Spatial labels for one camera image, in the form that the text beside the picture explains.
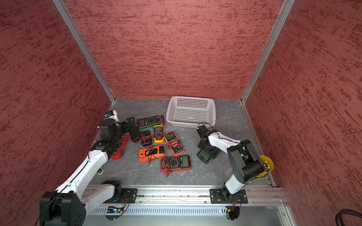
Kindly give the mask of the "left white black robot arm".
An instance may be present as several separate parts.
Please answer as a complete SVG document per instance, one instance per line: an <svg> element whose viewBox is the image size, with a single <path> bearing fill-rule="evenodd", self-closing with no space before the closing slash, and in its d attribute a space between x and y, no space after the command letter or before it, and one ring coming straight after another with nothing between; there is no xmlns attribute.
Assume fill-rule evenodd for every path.
<svg viewBox="0 0 362 226"><path fill-rule="evenodd" d="M116 115L106 115L98 126L100 140L88 151L85 160L54 192L40 199L39 226L81 226L86 217L105 202L123 204L127 211L134 204L137 189L122 189L120 181L106 180L87 194L87 186L102 166L116 153L124 135Z"/></svg>

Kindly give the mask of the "dark green multimeter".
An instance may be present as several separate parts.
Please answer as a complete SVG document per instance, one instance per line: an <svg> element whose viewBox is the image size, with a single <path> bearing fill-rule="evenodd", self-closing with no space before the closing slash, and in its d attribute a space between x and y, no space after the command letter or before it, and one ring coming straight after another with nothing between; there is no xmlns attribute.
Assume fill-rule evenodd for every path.
<svg viewBox="0 0 362 226"><path fill-rule="evenodd" d="M156 125L165 125L163 115L156 115L137 120L137 127L139 130L145 130Z"/></svg>
<svg viewBox="0 0 362 226"><path fill-rule="evenodd" d="M205 150L199 150L197 153L197 157L204 163L208 164L212 157L205 151Z"/></svg>

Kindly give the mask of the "yellow multimeter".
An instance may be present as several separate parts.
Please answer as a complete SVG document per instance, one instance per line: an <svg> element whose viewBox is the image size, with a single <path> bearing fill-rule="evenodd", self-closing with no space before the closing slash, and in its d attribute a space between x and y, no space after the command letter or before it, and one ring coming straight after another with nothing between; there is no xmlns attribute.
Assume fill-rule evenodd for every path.
<svg viewBox="0 0 362 226"><path fill-rule="evenodd" d="M155 144L161 144L164 142L164 126L155 125L153 139Z"/></svg>

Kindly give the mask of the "red multimeter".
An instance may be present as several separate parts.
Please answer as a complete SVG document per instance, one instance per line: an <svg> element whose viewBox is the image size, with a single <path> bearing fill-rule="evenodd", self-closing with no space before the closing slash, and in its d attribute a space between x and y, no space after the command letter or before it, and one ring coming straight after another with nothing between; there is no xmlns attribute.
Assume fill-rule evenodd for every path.
<svg viewBox="0 0 362 226"><path fill-rule="evenodd" d="M161 172L169 175L172 172L192 169L189 155L163 157L160 160Z"/></svg>

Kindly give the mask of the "small black multimeter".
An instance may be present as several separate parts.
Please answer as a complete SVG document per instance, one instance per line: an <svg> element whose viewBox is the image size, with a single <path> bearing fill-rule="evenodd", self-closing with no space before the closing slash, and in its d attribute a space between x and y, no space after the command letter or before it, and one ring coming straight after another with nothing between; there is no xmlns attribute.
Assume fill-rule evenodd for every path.
<svg viewBox="0 0 362 226"><path fill-rule="evenodd" d="M153 139L153 136L151 135L149 130L141 131L140 143L143 147L148 147L148 146L152 145L152 139Z"/></svg>

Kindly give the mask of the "yellow cup with batteries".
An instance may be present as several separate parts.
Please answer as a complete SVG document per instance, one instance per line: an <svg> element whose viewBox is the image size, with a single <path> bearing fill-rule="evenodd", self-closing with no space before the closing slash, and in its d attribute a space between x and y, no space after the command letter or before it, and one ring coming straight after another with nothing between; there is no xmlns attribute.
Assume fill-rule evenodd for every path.
<svg viewBox="0 0 362 226"><path fill-rule="evenodd" d="M265 166L265 171L263 173L261 173L258 176L258 178L262 178L262 177L267 176L274 169L274 163L268 156L260 155L260 158L261 158L261 160L262 160L262 162L263 162L263 164Z"/></svg>

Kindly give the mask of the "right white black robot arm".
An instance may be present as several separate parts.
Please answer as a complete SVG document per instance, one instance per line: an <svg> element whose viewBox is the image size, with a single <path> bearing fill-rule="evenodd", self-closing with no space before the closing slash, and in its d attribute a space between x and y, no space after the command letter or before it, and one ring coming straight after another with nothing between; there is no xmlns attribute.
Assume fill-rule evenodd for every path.
<svg viewBox="0 0 362 226"><path fill-rule="evenodd" d="M260 155L248 140L235 140L205 125L197 128L200 136L198 148L215 158L220 151L228 155L232 169L231 177L222 186L222 198L226 202L236 199L237 194L252 180L267 171Z"/></svg>

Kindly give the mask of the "white plastic basket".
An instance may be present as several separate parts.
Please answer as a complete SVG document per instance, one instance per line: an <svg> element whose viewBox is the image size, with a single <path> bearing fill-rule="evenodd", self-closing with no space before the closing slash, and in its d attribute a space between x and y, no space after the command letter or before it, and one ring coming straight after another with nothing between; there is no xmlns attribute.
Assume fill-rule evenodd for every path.
<svg viewBox="0 0 362 226"><path fill-rule="evenodd" d="M175 127L213 126L216 123L216 105L209 98L174 96L169 101L166 120Z"/></svg>

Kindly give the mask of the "orange Victor multimeter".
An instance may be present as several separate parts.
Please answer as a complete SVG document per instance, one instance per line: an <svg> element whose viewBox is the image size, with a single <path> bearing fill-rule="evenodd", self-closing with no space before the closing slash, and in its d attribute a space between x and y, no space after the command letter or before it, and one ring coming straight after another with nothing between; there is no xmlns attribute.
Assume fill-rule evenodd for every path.
<svg viewBox="0 0 362 226"><path fill-rule="evenodd" d="M174 156L179 156L184 153L184 147L174 131L166 133L164 139L167 143L167 148Z"/></svg>

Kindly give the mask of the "red clamp meter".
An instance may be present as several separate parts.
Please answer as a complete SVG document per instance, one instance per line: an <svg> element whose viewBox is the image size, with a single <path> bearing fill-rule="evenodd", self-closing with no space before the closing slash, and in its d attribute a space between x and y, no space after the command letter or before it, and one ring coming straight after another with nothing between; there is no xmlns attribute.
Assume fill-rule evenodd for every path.
<svg viewBox="0 0 362 226"><path fill-rule="evenodd" d="M112 160L118 160L120 158L123 157L124 155L124 149L128 143L129 140L129 135L128 134L124 134L117 142L117 146L116 149L114 151L114 153L112 154L112 156L110 157L110 159Z"/></svg>

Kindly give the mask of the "grey white handheld device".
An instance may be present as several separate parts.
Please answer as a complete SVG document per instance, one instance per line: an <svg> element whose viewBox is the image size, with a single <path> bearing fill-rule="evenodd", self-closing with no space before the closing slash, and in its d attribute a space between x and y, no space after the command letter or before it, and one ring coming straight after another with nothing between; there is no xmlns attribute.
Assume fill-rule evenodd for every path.
<svg viewBox="0 0 362 226"><path fill-rule="evenodd" d="M102 175L103 174L103 168L99 168L98 171L96 172L97 175Z"/></svg>

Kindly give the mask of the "dark green multimeter top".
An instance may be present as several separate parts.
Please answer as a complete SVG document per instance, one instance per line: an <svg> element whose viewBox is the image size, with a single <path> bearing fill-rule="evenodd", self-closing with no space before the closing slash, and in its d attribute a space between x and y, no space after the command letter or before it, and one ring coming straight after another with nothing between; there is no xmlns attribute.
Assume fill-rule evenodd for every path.
<svg viewBox="0 0 362 226"><path fill-rule="evenodd" d="M139 130L145 130L156 125L165 125L163 115L156 115L137 120L137 127Z"/></svg>

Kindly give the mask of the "orange multimeter lying sideways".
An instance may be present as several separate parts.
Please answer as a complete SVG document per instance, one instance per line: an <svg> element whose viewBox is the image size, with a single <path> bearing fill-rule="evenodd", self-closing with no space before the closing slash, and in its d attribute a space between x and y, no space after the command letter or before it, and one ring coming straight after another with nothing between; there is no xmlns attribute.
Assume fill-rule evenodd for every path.
<svg viewBox="0 0 362 226"><path fill-rule="evenodd" d="M159 146L149 146L147 148L143 148L139 150L139 155L138 155L138 161L140 163L144 163L144 162L148 162L150 163L151 161L158 159L158 158L163 158L166 154L165 151L165 146L164 145L159 145Z"/></svg>

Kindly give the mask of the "aluminium front rail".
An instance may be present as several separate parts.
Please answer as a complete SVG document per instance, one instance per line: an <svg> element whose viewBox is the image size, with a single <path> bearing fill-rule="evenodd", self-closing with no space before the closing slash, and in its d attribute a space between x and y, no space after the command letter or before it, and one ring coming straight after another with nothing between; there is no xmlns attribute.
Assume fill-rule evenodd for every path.
<svg viewBox="0 0 362 226"><path fill-rule="evenodd" d="M222 189L216 186L124 186L137 188L137 197L132 205L149 206L206 206L232 204L212 204L210 189ZM289 203L282 188L246 186L244 188L250 206L288 206ZM93 207L106 204L104 201L114 196L115 189L111 185L88 185L80 195L81 202Z"/></svg>

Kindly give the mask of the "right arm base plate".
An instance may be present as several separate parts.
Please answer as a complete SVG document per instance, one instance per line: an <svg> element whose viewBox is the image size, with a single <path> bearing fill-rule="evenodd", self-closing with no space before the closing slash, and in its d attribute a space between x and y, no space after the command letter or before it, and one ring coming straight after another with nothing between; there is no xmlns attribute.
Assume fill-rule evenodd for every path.
<svg viewBox="0 0 362 226"><path fill-rule="evenodd" d="M248 198L246 191L241 189L235 194L230 194L226 188L223 189L210 189L210 200L212 204L247 204Z"/></svg>

